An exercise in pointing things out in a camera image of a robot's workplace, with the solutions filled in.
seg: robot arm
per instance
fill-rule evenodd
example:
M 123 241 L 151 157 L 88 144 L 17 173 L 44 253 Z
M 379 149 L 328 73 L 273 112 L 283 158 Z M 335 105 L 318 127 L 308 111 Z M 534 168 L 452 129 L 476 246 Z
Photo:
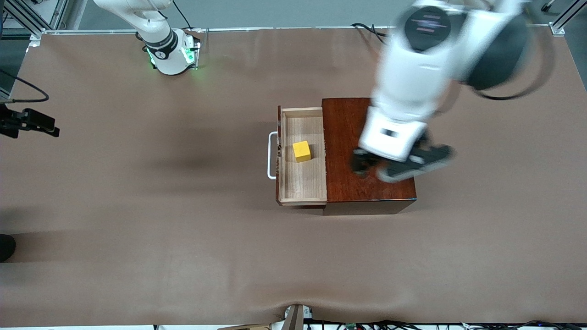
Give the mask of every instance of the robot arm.
M 520 67 L 529 41 L 522 1 L 502 0 L 493 10 L 465 10 L 444 1 L 418 0 L 384 47 L 372 104 L 352 168 L 397 182 L 443 167 L 449 146 L 427 146 L 427 122 L 451 80 L 476 90 L 496 86 Z
M 153 65 L 166 75 L 177 75 L 197 65 L 198 40 L 172 29 L 160 10 L 172 0 L 94 0 L 96 5 L 124 19 L 137 30 Z

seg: blurred robot arm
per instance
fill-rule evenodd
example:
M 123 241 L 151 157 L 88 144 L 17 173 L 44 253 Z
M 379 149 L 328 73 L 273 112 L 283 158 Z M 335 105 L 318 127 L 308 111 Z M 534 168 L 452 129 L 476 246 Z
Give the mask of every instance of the blurred robot arm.
M 364 175 L 384 159 L 377 176 L 393 183 L 446 165 L 453 150 L 429 145 L 427 122 L 452 80 L 484 90 L 523 66 L 530 40 L 523 4 L 503 0 L 471 10 L 416 1 L 382 50 L 353 171 Z
M 197 65 L 199 40 L 172 29 L 161 10 L 172 0 L 94 0 L 96 5 L 124 19 L 137 30 L 153 65 L 166 75 L 177 75 Z

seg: yellow block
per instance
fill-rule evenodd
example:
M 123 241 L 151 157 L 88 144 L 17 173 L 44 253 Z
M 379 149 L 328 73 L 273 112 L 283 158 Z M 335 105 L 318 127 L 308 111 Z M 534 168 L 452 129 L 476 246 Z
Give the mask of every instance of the yellow block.
M 293 147 L 295 161 L 297 161 L 298 163 L 312 159 L 312 155 L 310 154 L 310 145 L 308 145 L 308 141 L 294 143 Z

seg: drawer handle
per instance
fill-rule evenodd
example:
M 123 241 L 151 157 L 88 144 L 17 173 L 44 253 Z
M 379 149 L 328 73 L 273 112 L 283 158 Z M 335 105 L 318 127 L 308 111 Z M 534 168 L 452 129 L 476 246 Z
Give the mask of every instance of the drawer handle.
M 277 135 L 277 131 L 269 133 L 267 138 L 267 177 L 271 180 L 276 180 L 277 176 L 271 175 L 271 137 Z

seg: wooden cabinet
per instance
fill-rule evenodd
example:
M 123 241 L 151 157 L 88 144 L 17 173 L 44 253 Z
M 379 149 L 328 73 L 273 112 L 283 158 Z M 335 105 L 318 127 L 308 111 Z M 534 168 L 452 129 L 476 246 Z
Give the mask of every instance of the wooden cabinet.
M 395 214 L 416 200 L 414 179 L 384 183 L 375 168 L 350 169 L 370 99 L 324 99 L 322 107 L 278 107 L 275 195 L 282 206 L 323 208 L 324 215 Z M 292 144 L 307 140 L 312 159 L 296 163 Z

